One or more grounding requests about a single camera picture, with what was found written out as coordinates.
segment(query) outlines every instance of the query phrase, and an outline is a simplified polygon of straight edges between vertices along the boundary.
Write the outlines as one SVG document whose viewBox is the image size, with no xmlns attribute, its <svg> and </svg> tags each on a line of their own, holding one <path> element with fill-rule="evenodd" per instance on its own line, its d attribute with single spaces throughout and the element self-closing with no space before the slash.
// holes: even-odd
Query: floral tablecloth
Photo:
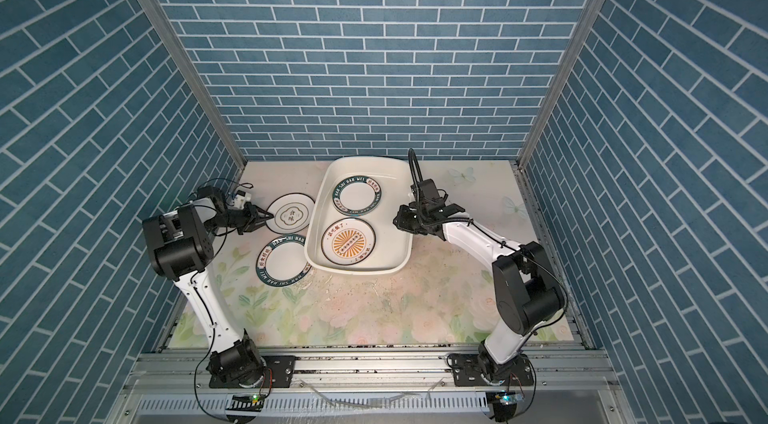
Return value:
<svg viewBox="0 0 768 424">
<path fill-rule="evenodd" d="M 328 164 L 249 163 L 241 182 L 254 184 L 254 200 L 266 208 L 286 192 L 314 197 Z M 535 239 L 506 161 L 426 161 L 422 171 L 480 223 L 520 242 Z M 414 236 L 411 258 L 398 273 L 365 277 L 312 269 L 280 288 L 262 283 L 255 271 L 256 256 L 275 237 L 266 227 L 233 233 L 208 267 L 258 346 L 479 342 L 498 322 L 491 274 L 437 237 Z M 572 339 L 565 321 L 533 338 Z M 188 304 L 169 347 L 207 347 Z"/>
</svg>

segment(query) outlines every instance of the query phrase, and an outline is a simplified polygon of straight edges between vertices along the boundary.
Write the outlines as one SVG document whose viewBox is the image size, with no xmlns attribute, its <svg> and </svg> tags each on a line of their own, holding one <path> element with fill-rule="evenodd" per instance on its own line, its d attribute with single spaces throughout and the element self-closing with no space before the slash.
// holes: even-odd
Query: plate with orange sunburst design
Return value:
<svg viewBox="0 0 768 424">
<path fill-rule="evenodd" d="M 322 235 L 322 253 L 334 264 L 353 265 L 370 256 L 376 233 L 365 220 L 354 217 L 334 222 Z"/>
</svg>

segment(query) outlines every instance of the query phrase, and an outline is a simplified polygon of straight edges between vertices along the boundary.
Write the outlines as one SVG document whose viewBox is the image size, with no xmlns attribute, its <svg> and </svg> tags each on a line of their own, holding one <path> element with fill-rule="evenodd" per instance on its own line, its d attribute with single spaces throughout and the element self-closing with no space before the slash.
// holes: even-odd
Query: round plate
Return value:
<svg viewBox="0 0 768 424">
<path fill-rule="evenodd" d="M 368 176 L 347 177 L 333 189 L 333 205 L 345 216 L 360 217 L 369 213 L 381 199 L 379 183 Z"/>
<path fill-rule="evenodd" d="M 334 264 L 352 265 L 370 256 L 376 233 L 365 220 L 348 218 L 334 222 L 322 235 L 322 253 Z"/>
<path fill-rule="evenodd" d="M 304 236 L 289 234 L 268 243 L 256 261 L 256 275 L 273 287 L 297 283 L 312 265 L 304 257 Z"/>
<path fill-rule="evenodd" d="M 275 200 L 266 210 L 274 219 L 266 221 L 266 226 L 277 234 L 291 234 L 310 225 L 315 201 L 306 194 L 287 194 Z"/>
</svg>

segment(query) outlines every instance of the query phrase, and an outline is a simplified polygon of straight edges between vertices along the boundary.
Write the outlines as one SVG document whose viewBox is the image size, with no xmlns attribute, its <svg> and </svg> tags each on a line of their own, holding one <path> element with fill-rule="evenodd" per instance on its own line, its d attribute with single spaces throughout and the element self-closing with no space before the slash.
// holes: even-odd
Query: black mounting plate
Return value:
<svg viewBox="0 0 768 424">
<path fill-rule="evenodd" d="M 290 387 L 293 379 L 293 366 L 296 364 L 295 356 L 262 356 L 266 362 L 266 374 L 272 370 L 272 388 L 285 389 Z M 208 386 L 211 389 L 239 389 L 244 388 L 237 385 L 227 385 L 220 381 L 216 376 L 211 375 Z M 269 382 L 264 382 L 264 389 L 269 389 Z"/>
<path fill-rule="evenodd" d="M 514 374 L 520 379 L 519 383 L 515 378 L 512 378 L 510 382 L 510 376 L 500 384 L 490 384 L 485 381 L 480 372 L 477 354 L 450 354 L 448 355 L 448 366 L 452 369 L 453 385 L 456 387 L 506 386 L 509 384 L 510 388 L 513 388 L 518 384 L 520 386 L 533 385 L 531 362 L 522 356 L 514 360 L 509 370 L 510 376 Z"/>
</svg>

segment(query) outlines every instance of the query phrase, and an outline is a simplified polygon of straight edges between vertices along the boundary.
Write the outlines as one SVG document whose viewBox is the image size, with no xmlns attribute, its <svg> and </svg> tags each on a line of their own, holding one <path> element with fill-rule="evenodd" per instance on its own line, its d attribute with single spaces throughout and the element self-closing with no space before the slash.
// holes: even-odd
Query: blue brick wall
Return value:
<svg viewBox="0 0 768 424">
<path fill-rule="evenodd" d="M 249 160 L 508 159 L 585 0 L 160 0 Z"/>
<path fill-rule="evenodd" d="M 0 422 L 104 419 L 176 299 L 140 218 L 234 164 L 136 0 L 0 0 Z"/>
<path fill-rule="evenodd" d="M 642 422 L 766 421 L 768 0 L 607 0 L 528 169 Z"/>
</svg>

